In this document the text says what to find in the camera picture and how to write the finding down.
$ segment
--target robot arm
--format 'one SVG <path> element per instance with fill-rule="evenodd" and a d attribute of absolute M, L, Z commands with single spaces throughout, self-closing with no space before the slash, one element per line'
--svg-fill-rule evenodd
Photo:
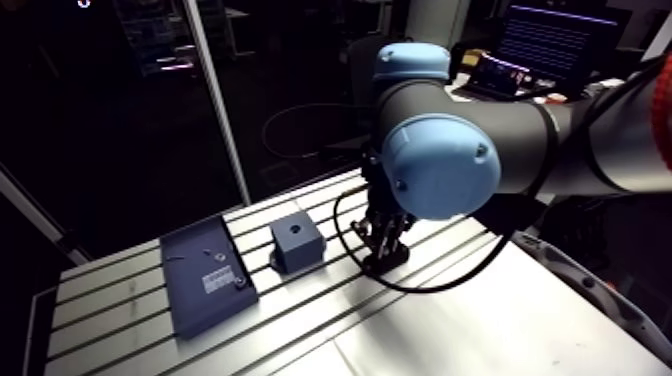
<path fill-rule="evenodd" d="M 382 94 L 373 149 L 399 204 L 428 219 L 472 212 L 493 193 L 524 192 L 556 151 L 542 192 L 670 191 L 672 174 L 651 131 L 655 84 L 636 87 L 582 142 L 559 148 L 610 92 L 571 105 L 454 102 L 440 82 L 407 81 Z"/>
<path fill-rule="evenodd" d="M 399 236 L 416 219 L 468 214 L 494 193 L 672 190 L 650 119 L 660 64 L 571 105 L 455 102 L 444 91 L 447 56 L 422 43 L 378 55 L 376 122 L 362 167 L 369 207 L 352 224 L 373 251 L 363 263 L 370 274 L 408 259 Z"/>

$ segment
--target computer monitor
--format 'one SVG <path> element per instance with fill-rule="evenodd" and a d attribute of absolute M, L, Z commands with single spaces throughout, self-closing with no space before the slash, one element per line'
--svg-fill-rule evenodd
<path fill-rule="evenodd" d="M 536 78 L 583 82 L 616 48 L 630 15 L 614 8 L 569 11 L 513 4 L 492 55 L 529 68 Z"/>

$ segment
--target metal frame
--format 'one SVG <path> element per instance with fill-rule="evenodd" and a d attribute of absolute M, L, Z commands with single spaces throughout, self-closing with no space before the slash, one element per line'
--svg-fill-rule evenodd
<path fill-rule="evenodd" d="M 642 56 L 642 61 L 663 54 L 667 46 L 670 45 L 670 42 L 672 42 L 672 12 L 667 15 L 665 22 L 660 27 L 660 30 L 658 30 L 658 34 L 653 38 L 649 48 L 646 49 L 644 56 Z"/>
<path fill-rule="evenodd" d="M 250 193 L 247 189 L 247 183 L 245 182 L 243 168 L 240 164 L 240 159 L 238 158 L 236 143 L 233 139 L 231 124 L 229 123 L 229 117 L 226 114 L 226 107 L 224 106 L 224 99 L 219 88 L 217 72 L 215 72 L 215 67 L 212 63 L 212 55 L 210 55 L 208 40 L 205 36 L 203 23 L 201 22 L 201 14 L 198 11 L 198 4 L 196 3 L 196 0 L 184 0 L 184 8 L 187 13 L 187 18 L 189 19 L 189 27 L 191 28 L 191 32 L 194 37 L 194 44 L 196 45 L 196 49 L 198 50 L 198 55 L 201 60 L 201 65 L 203 66 L 203 74 L 205 75 L 205 80 L 208 84 L 210 95 L 212 96 L 212 102 L 215 106 L 215 111 L 217 112 L 219 128 L 222 132 L 224 143 L 226 144 L 226 150 L 228 151 L 229 159 L 231 160 L 231 167 L 233 168 L 233 173 L 236 177 L 238 190 L 240 191 L 240 195 L 243 198 L 243 203 L 245 206 L 248 206 L 252 203 L 252 201 L 250 200 Z"/>
<path fill-rule="evenodd" d="M 11 176 L 7 168 L 0 164 L 0 193 L 2 193 L 9 202 L 23 214 L 30 223 L 37 228 L 50 242 L 60 247 L 63 240 L 64 231 L 58 223 L 46 214 L 46 211 L 39 207 L 35 199 L 30 197 L 27 191 L 21 187 L 18 181 Z M 91 260 L 81 249 L 63 249 L 65 255 L 75 265 L 82 265 Z"/>

